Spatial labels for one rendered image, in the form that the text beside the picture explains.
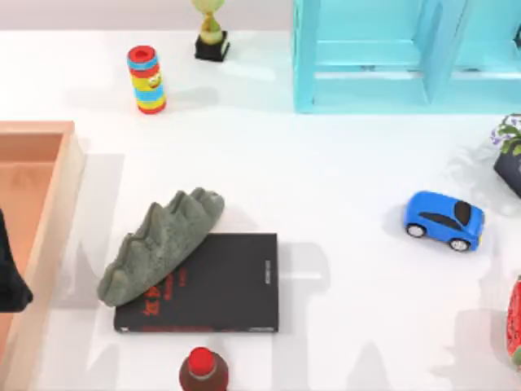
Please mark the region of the black book with red lettering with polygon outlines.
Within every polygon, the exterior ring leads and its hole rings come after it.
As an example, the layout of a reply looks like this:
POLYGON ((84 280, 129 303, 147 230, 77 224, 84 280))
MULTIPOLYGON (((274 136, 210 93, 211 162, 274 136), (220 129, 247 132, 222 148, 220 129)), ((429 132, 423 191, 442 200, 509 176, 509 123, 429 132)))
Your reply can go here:
POLYGON ((278 237, 210 234, 172 273, 115 310, 118 332, 277 332, 278 237))

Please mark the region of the grey-green bread loaf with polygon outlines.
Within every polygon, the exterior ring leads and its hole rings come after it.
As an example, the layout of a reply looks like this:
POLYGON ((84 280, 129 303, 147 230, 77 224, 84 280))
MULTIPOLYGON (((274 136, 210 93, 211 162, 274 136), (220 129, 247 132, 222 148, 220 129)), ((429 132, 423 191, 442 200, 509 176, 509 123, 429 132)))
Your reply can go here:
POLYGON ((158 284, 202 244, 225 208, 224 198, 202 187, 178 191, 163 206, 150 204, 140 227, 122 240, 97 289, 105 305, 124 305, 158 284))

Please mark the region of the light blue rack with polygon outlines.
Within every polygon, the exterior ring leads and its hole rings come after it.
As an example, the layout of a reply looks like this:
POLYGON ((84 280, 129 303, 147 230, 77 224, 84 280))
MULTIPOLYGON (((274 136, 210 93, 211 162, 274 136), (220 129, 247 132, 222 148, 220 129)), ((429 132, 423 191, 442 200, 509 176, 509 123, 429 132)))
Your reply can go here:
POLYGON ((521 0, 293 0, 298 112, 521 110, 521 0))

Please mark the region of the stack of coloured rings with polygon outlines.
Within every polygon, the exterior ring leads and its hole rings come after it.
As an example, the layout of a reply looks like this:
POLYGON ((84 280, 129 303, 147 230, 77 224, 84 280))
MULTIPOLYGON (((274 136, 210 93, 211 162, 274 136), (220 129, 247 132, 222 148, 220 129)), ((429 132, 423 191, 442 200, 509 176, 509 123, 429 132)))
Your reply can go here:
POLYGON ((147 45, 133 47, 127 54, 127 65, 138 109, 145 114, 161 112, 166 95, 155 49, 147 45))

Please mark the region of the green trophy on black base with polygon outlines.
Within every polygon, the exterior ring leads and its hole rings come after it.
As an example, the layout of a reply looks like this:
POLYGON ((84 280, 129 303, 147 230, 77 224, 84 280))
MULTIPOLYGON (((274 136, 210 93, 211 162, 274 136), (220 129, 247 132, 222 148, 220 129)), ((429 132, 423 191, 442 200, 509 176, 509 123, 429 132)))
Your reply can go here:
POLYGON ((223 62, 230 43, 228 32, 224 31, 215 19, 215 12, 225 3, 225 0, 191 0, 191 3, 204 16, 195 42, 195 58, 223 62))

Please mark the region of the blue toy car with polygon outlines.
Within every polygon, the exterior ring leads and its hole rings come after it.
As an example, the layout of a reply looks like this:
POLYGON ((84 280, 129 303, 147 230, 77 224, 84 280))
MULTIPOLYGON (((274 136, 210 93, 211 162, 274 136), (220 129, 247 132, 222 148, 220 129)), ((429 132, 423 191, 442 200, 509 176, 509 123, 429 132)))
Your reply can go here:
POLYGON ((484 211, 479 207, 434 191, 415 193, 404 210, 408 235, 444 242, 460 253, 479 247, 484 223, 484 211))

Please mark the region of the brown bottle with red cap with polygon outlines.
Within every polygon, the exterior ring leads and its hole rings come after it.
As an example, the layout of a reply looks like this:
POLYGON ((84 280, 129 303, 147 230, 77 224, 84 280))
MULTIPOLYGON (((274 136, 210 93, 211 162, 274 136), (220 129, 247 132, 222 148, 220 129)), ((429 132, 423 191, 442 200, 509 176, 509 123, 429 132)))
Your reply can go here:
POLYGON ((224 358, 206 347, 197 347, 179 371, 183 391, 227 391, 229 367, 224 358))

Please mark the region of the salmon shallow box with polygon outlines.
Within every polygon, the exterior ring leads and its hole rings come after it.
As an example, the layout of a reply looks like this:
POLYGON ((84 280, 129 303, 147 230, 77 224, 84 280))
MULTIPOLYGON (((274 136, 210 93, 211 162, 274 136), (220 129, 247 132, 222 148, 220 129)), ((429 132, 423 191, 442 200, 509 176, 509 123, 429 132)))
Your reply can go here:
POLYGON ((33 391, 85 157, 71 121, 0 121, 0 209, 33 302, 0 314, 0 391, 33 391))

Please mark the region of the plant in black pot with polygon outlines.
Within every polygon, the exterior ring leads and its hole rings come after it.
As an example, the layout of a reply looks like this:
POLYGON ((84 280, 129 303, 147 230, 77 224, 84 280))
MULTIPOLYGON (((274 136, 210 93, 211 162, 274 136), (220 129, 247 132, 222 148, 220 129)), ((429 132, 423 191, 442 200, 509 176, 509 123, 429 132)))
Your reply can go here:
POLYGON ((505 116, 490 138, 500 149, 494 171, 521 199, 521 114, 505 116))

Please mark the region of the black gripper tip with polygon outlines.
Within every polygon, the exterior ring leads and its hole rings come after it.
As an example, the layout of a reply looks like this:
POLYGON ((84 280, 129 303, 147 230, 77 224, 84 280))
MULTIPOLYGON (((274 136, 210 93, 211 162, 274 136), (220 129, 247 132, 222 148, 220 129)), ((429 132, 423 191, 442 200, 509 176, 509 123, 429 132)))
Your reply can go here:
POLYGON ((33 301, 33 293, 15 264, 3 212, 0 209, 0 313, 19 313, 33 301))

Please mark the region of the red patterned object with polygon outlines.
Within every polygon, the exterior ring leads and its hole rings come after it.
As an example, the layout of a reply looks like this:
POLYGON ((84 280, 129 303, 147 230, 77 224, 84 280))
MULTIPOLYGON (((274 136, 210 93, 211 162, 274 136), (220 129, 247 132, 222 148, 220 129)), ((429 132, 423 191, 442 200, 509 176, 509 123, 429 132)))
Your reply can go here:
POLYGON ((506 349, 515 367, 521 369, 521 275, 516 279, 507 310, 506 349))

